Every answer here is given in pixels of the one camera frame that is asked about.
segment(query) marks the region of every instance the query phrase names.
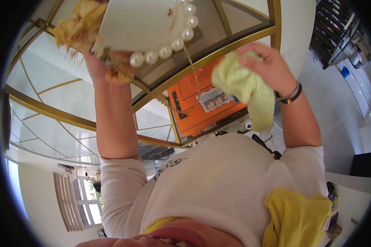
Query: mouth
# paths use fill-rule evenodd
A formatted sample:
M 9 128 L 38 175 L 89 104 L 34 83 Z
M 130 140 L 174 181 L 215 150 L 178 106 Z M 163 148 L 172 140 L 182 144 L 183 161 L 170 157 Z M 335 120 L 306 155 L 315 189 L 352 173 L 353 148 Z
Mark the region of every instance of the mouth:
M 207 247 L 205 240 L 193 230 L 166 227 L 153 231 L 147 237 L 161 240 L 165 246 L 177 247 Z

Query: yellow cloth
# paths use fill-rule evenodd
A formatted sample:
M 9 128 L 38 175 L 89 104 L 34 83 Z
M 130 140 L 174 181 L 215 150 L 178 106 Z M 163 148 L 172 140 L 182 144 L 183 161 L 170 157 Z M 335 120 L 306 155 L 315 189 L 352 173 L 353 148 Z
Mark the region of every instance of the yellow cloth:
M 183 218 L 183 217 L 164 218 L 162 220 L 159 220 L 159 221 L 155 222 L 153 225 L 151 225 L 144 234 L 149 234 L 150 232 L 153 232 L 153 231 L 157 230 L 158 228 L 160 228 L 161 226 L 163 226 L 163 225 L 165 225 L 169 222 L 184 220 L 184 219 L 187 219 L 187 218 Z
M 327 217 L 331 215 L 331 201 L 316 194 L 306 199 L 300 194 L 275 189 L 265 200 L 271 213 L 262 247 L 314 247 L 322 240 Z
M 263 60 L 255 52 L 247 52 L 244 56 Z M 223 59 L 213 69 L 212 84 L 225 93 L 234 95 L 240 102 L 248 104 L 252 130 L 262 131 L 272 126 L 275 94 L 258 74 L 240 65 L 239 58 L 240 56 L 233 52 Z

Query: chain bracelet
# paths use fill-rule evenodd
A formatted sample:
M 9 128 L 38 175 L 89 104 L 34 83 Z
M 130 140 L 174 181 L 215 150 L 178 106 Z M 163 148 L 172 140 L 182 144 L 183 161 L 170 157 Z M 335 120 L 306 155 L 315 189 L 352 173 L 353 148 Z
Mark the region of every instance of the chain bracelet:
M 177 112 L 177 113 L 179 113 L 179 114 L 185 114 L 185 115 L 187 115 L 187 114 L 190 113 L 192 110 L 194 110 L 196 106 L 198 106 L 198 104 L 199 104 L 199 99 L 201 98 L 201 91 L 200 91 L 200 89 L 199 89 L 199 80 L 198 80 L 198 77 L 197 77 L 197 72 L 195 71 L 194 64 L 192 63 L 191 56 L 189 55 L 189 53 L 188 53 L 188 51 L 187 51 L 187 48 L 186 48 L 185 46 L 183 47 L 183 50 L 184 50 L 185 53 L 186 53 L 186 56 L 187 56 L 187 58 L 188 58 L 188 62 L 189 62 L 189 64 L 191 65 L 192 72 L 194 73 L 195 81 L 197 82 L 197 89 L 198 89 L 198 98 L 197 98 L 197 102 L 195 103 L 194 106 L 192 106 L 190 109 L 188 109 L 188 111 L 180 111 L 180 110 L 177 110 L 176 108 L 174 108 L 173 106 L 170 106 L 167 102 L 163 101 L 162 99 L 157 98 L 157 97 L 155 97 L 155 96 L 154 96 L 154 98 L 157 99 L 157 100 L 158 100 L 161 104 L 163 104 L 164 106 L 169 107 L 171 110 L 173 110 L 173 111 L 175 111 L 175 112 Z M 148 93 L 148 94 L 150 93 L 150 90 L 149 90 L 146 86 L 144 86 L 142 83 L 140 83 L 138 80 L 133 79 L 133 80 L 132 80 L 132 83 L 133 83 L 135 86 L 141 88 L 144 92 L 146 92 L 146 93 Z
M 299 90 L 299 82 L 297 81 L 296 88 L 289 95 L 284 96 L 284 97 L 279 97 L 279 94 L 277 94 L 276 101 L 288 100 L 289 98 L 292 98 L 294 95 L 296 95 L 296 93 L 298 92 L 298 90 Z

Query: hand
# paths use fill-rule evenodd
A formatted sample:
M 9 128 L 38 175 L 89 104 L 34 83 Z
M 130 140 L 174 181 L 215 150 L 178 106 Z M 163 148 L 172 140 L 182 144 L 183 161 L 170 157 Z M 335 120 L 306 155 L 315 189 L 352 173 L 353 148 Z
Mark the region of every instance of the hand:
M 131 52 L 122 52 L 123 56 L 129 57 L 131 54 Z M 94 85 L 100 85 L 102 83 L 106 85 L 106 74 L 108 73 L 109 69 L 106 67 L 104 62 L 102 62 L 100 59 L 96 58 L 94 54 L 89 52 L 84 53 L 84 59 Z M 133 75 L 136 74 L 136 68 L 132 67 L 130 64 L 125 64 L 124 66 Z
M 94 84 L 106 83 L 106 73 L 108 72 L 108 68 L 104 62 L 89 52 L 84 53 L 84 59 L 85 63 L 87 64 L 89 75 Z
M 277 91 L 280 96 L 289 95 L 297 87 L 296 79 L 278 50 L 252 43 L 241 47 L 237 52 L 242 55 L 248 51 L 254 51 L 264 61 L 258 62 L 250 57 L 242 57 L 239 63 L 260 75 L 265 83 Z

